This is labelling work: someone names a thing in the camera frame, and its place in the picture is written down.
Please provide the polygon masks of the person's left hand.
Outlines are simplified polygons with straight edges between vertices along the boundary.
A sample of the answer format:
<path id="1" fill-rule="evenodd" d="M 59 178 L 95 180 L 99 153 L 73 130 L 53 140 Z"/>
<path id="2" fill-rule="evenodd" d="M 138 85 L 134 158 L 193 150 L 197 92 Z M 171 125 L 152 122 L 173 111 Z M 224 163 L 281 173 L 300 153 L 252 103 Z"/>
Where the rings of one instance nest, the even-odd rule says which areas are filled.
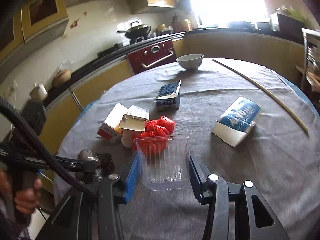
<path id="1" fill-rule="evenodd" d="M 39 198 L 41 196 L 40 189 L 42 188 L 42 181 L 37 178 L 31 188 L 23 189 L 16 192 L 14 202 L 16 209 L 25 215 L 31 215 L 39 206 Z M 9 178 L 4 170 L 1 170 L 1 195 L 10 197 L 12 194 L 12 186 Z"/>

